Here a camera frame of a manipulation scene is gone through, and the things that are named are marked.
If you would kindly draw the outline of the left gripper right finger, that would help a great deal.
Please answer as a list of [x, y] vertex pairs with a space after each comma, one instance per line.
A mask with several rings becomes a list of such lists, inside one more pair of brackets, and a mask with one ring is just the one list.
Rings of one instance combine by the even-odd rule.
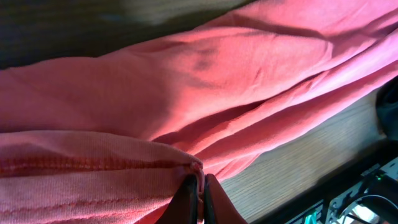
[[213, 174], [205, 176], [204, 224], [248, 224]]

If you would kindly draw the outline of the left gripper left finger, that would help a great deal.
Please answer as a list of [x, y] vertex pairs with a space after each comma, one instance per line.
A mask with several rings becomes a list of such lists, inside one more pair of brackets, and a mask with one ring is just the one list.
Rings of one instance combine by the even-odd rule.
[[197, 205], [197, 177], [188, 175], [155, 224], [196, 224]]

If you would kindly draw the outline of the red printed t-shirt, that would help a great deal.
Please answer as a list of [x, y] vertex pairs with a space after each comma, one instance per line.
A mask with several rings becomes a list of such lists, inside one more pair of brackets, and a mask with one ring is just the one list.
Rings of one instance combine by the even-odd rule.
[[2, 223], [154, 223], [397, 75], [397, 2], [256, 1], [1, 71]]

